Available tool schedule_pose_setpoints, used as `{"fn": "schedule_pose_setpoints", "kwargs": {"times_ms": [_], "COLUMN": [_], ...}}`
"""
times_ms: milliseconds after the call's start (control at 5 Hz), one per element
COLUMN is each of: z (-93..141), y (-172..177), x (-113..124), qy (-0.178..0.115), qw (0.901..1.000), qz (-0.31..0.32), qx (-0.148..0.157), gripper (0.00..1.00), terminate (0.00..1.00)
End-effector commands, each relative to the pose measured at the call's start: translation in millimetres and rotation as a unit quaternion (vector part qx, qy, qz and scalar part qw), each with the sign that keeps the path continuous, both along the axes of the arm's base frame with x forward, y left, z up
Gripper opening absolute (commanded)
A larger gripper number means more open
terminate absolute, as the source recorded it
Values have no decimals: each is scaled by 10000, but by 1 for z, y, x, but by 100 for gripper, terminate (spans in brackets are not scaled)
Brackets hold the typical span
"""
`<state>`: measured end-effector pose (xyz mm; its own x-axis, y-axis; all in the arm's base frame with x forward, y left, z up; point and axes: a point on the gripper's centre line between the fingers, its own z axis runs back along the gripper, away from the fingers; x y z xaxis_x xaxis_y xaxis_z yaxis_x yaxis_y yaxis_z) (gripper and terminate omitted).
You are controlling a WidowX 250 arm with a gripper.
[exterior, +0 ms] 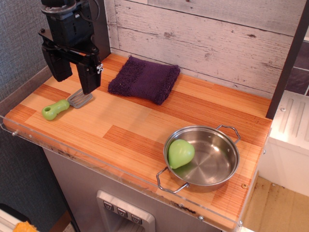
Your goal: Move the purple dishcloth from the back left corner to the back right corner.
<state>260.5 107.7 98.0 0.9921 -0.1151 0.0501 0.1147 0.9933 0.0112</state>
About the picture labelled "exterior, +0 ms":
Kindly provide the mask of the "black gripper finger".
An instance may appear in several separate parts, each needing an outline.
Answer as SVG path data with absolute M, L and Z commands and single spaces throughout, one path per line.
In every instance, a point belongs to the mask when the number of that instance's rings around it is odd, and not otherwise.
M 42 53 L 53 77 L 58 82 L 62 82 L 72 75 L 70 62 L 62 56 L 59 50 L 42 46 Z
M 84 94 L 90 94 L 100 87 L 101 62 L 99 60 L 90 63 L 79 62 L 76 66 Z

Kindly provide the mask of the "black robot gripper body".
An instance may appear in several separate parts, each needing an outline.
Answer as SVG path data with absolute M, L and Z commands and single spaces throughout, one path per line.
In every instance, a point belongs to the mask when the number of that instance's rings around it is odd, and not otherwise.
M 64 52 L 83 53 L 93 61 L 89 62 L 94 67 L 94 72 L 100 74 L 102 65 L 98 60 L 99 49 L 94 45 L 93 23 L 89 7 L 42 7 L 46 15 L 49 30 L 40 35 L 56 49 Z

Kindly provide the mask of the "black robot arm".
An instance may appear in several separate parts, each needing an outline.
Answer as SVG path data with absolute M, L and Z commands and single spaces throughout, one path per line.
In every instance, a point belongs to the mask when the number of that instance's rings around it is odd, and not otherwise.
M 42 53 L 53 77 L 61 82 L 77 67 L 84 94 L 101 83 L 99 49 L 92 42 L 94 19 L 87 0 L 43 0 L 41 11 L 49 28 L 41 29 Z

